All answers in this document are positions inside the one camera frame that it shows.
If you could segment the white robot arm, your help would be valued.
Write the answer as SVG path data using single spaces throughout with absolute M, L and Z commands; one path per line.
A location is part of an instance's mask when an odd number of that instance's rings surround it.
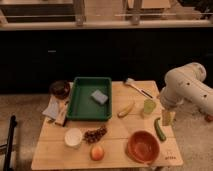
M 213 122 L 213 88 L 203 83 L 206 75 L 205 67 L 197 62 L 169 70 L 159 94 L 163 108 L 173 111 L 186 99 L 204 112 L 207 122 Z

